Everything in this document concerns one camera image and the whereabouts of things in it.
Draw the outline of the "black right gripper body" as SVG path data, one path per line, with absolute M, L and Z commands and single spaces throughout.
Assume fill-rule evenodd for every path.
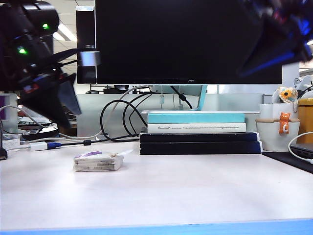
M 267 0 L 265 29 L 283 33 L 300 31 L 306 35 L 306 60 L 312 60 L 312 50 L 307 43 L 313 38 L 313 2 L 311 0 Z

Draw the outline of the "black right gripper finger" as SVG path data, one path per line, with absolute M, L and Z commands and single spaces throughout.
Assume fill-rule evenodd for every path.
M 249 76 L 267 68 L 306 60 L 306 35 L 296 30 L 283 33 L 265 29 L 256 47 L 239 69 L 240 76 Z

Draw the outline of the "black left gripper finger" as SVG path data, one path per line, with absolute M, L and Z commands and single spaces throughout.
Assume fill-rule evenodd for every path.
M 59 126 L 64 128 L 71 127 L 56 94 L 39 94 L 35 96 L 24 95 L 20 98 L 20 103 L 52 120 Z
M 60 84 L 58 89 L 58 98 L 74 115 L 80 115 L 81 109 L 76 98 L 74 87 L 70 81 Z

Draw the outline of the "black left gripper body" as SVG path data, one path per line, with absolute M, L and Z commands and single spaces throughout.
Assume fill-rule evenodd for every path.
M 70 81 L 73 85 L 75 78 L 76 73 L 67 74 L 60 70 L 28 75 L 18 81 L 21 90 L 20 98 L 24 95 L 35 96 L 39 94 L 56 94 L 58 97 L 60 84 Z

